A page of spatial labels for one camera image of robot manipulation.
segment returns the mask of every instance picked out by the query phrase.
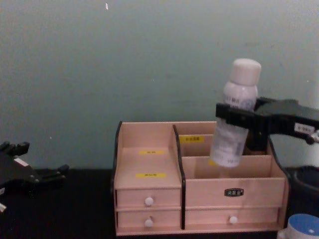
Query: white cap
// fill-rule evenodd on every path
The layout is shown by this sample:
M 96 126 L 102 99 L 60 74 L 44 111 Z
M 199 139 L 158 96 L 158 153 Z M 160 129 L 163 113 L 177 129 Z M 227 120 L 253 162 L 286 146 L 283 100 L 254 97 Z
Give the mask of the white cap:
M 259 81 L 261 65 L 251 59 L 236 59 L 230 74 L 230 81 L 242 86 L 255 86 Z

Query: white drawer knob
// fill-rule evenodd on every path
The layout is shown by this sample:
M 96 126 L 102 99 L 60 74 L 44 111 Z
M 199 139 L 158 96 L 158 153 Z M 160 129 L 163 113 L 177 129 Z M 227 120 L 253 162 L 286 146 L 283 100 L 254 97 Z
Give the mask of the white drawer knob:
M 236 224 L 236 223 L 238 223 L 238 218 L 235 217 L 235 216 L 230 217 L 230 218 L 229 218 L 229 223 L 230 223 L 230 224 Z
M 153 198 L 148 197 L 148 198 L 145 199 L 145 205 L 146 205 L 146 206 L 150 207 L 150 206 L 153 205 L 153 204 L 154 204 Z
M 144 222 L 144 225 L 145 227 L 147 228 L 151 228 L 153 226 L 153 221 L 151 218 L 147 219 L 145 222 Z

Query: table surface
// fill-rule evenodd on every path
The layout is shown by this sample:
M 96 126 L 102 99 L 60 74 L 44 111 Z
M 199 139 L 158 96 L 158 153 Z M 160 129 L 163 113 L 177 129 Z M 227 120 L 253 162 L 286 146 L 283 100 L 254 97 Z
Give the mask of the table surface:
M 35 198 L 10 195 L 1 199 L 7 211 L 0 215 L 0 239 L 114 238 L 110 175 L 110 170 L 70 170 L 61 189 Z M 143 238 L 275 239 L 276 233 Z

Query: teal wall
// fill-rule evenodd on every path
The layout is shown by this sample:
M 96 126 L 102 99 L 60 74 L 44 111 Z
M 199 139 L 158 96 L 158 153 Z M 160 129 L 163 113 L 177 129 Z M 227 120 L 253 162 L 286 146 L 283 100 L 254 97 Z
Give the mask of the teal wall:
M 35 167 L 110 168 L 117 124 L 215 120 L 235 58 L 261 96 L 319 106 L 319 0 L 3 0 L 0 139 Z M 284 165 L 318 147 L 273 137 Z

